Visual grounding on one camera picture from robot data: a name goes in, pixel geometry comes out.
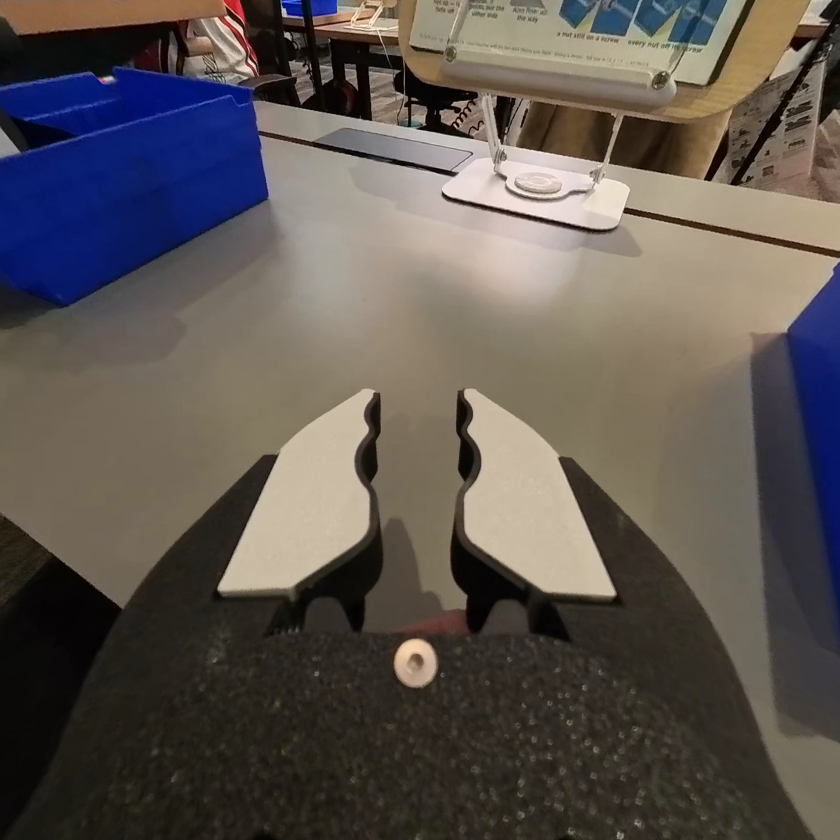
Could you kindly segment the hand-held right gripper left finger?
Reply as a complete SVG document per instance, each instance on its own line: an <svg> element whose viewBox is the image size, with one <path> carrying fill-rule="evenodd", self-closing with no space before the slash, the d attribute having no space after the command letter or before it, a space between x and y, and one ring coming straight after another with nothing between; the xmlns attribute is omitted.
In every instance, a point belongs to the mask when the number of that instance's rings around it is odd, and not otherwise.
<svg viewBox="0 0 840 840"><path fill-rule="evenodd" d="M225 600L278 600L287 627L316 602L364 626L365 600L383 568L373 488L382 398L362 389L310 421L276 454L217 584Z"/></svg>

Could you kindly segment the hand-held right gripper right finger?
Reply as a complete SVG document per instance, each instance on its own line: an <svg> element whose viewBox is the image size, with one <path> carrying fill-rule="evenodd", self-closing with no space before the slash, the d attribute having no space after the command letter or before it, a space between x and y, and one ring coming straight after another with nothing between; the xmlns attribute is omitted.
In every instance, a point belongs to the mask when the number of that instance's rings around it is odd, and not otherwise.
<svg viewBox="0 0 840 840"><path fill-rule="evenodd" d="M537 431L475 388L456 398L458 474L451 571L478 630L500 602L528 626L549 606L617 604L617 588L560 455Z"/></svg>

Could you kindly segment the blue plastic divided bin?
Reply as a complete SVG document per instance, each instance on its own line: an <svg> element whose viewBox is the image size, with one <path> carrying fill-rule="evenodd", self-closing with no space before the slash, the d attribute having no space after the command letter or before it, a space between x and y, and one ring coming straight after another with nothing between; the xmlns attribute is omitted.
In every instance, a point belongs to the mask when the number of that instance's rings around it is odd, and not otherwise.
<svg viewBox="0 0 840 840"><path fill-rule="evenodd" d="M116 68L2 87L2 287L68 306L263 203L252 90Z"/></svg>

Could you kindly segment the blue plastic shelf bin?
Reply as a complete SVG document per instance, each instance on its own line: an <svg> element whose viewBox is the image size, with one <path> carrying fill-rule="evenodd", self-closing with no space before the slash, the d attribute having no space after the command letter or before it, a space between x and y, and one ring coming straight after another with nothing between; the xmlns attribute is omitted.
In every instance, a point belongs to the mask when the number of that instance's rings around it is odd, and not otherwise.
<svg viewBox="0 0 840 840"><path fill-rule="evenodd" d="M839 265L781 339L794 429L789 574L805 636L796 714L838 742Z"/></svg>

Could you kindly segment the white metal display stand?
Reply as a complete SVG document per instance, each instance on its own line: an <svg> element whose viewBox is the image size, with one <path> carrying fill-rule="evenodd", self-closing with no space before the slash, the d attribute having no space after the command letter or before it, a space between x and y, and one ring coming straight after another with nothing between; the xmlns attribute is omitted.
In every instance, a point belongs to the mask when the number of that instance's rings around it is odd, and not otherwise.
<svg viewBox="0 0 840 840"><path fill-rule="evenodd" d="M606 178L624 116L631 110L668 104L676 96L676 72L690 42L679 42L663 69L585 66L559 58L514 57L467 45L461 31L471 2L460 2L444 49L444 74L471 79L480 91L489 156L469 164L449 181L444 196L459 203L596 233L618 227L629 187ZM613 125L603 161L589 174L509 162L496 126L490 92L503 81L531 93L576 96L612 105Z"/></svg>

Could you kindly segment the dark table inset panel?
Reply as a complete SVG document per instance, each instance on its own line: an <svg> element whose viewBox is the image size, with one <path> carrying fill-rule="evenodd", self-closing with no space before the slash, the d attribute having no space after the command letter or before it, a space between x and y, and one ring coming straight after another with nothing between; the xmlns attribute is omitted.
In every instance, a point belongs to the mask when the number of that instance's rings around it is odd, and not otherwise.
<svg viewBox="0 0 840 840"><path fill-rule="evenodd" d="M337 129L312 144L328 151L441 175L454 175L473 156L466 150L359 129Z"/></svg>

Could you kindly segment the black backpack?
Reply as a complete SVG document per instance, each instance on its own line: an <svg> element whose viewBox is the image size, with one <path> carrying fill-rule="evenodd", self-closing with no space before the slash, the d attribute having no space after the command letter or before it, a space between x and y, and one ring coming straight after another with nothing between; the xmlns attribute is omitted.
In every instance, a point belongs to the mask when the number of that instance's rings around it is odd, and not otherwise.
<svg viewBox="0 0 840 840"><path fill-rule="evenodd" d="M322 105L312 93L301 106L307 110L328 112L359 119L362 116L362 99L357 88L347 80L330 79L322 83Z"/></svg>

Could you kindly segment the black office chair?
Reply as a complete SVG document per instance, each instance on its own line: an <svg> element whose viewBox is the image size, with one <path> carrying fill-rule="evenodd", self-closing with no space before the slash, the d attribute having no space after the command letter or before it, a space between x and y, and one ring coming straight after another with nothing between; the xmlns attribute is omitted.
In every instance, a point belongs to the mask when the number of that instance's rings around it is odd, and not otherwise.
<svg viewBox="0 0 840 840"><path fill-rule="evenodd" d="M478 93L428 84L418 79L407 65L395 75L393 83L395 92L406 98L409 110L414 104L426 109L425 123L421 130L454 137L469 137L469 134L457 125L444 123L442 112L455 110L455 106L459 103L465 103L468 110L470 103L478 99Z"/></svg>
<svg viewBox="0 0 840 840"><path fill-rule="evenodd" d="M297 79L282 74L267 74L239 82L239 88L250 91L252 99L259 102L281 104L299 108Z"/></svg>

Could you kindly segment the printed leaflet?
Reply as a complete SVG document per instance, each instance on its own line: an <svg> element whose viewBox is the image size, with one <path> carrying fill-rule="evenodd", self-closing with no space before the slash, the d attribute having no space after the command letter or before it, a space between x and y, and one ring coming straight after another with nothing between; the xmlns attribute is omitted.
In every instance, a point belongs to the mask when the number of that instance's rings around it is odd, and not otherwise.
<svg viewBox="0 0 840 840"><path fill-rule="evenodd" d="M811 174L825 72L825 59L812 66L789 100L777 128L742 178L742 186L770 190ZM714 170L712 181L732 183L798 73L798 69L774 73L732 111L723 144L723 159Z"/></svg>

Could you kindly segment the instruction sheet on stand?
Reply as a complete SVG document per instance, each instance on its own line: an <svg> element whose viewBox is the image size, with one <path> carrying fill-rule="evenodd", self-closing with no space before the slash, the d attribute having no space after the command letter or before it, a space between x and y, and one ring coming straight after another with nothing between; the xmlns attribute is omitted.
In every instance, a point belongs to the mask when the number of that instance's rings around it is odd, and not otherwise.
<svg viewBox="0 0 840 840"><path fill-rule="evenodd" d="M809 2L746 2L752 3L750 10L714 81L706 86L676 83L676 95L668 104L631 110L626 116L687 123L731 111L761 86L782 58ZM410 46L416 5L415 1L398 3L398 37L402 56L410 70L420 80L435 86L463 88L480 93L473 80L462 77L454 79L444 74L444 53L423 51ZM593 104L588 104L576 96L531 93L523 85L510 81L503 81L500 87L490 93L598 112L612 112L613 109L605 99L598 98Z"/></svg>

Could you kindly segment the printed instruction sheet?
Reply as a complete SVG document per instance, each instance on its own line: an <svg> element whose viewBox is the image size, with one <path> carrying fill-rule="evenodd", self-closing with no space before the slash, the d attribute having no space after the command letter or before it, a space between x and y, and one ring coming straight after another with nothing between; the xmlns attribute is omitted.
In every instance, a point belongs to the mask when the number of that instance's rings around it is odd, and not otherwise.
<svg viewBox="0 0 840 840"><path fill-rule="evenodd" d="M714 81L750 10L746 1L417 2L410 46L465 47L586 67L674 70Z"/></svg>

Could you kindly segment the wooden office desk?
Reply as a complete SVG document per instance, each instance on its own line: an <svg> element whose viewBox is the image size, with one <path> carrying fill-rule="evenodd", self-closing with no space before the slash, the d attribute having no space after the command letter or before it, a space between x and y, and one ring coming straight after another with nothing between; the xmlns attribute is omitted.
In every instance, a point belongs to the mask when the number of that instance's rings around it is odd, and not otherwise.
<svg viewBox="0 0 840 840"><path fill-rule="evenodd" d="M221 17L224 1L2 1L1 17L18 35L177 23Z"/></svg>
<svg viewBox="0 0 840 840"><path fill-rule="evenodd" d="M373 120L371 100L371 72L387 71L392 78L403 71L403 56L399 49L396 30L371 26L351 26L349 21L327 21L316 24L314 19L282 15L283 30L289 35L302 37L300 60L311 92L316 97L316 109L326 110L319 57L319 41L329 47L330 80L336 85L347 79L347 68L355 71L357 109L360 119Z"/></svg>

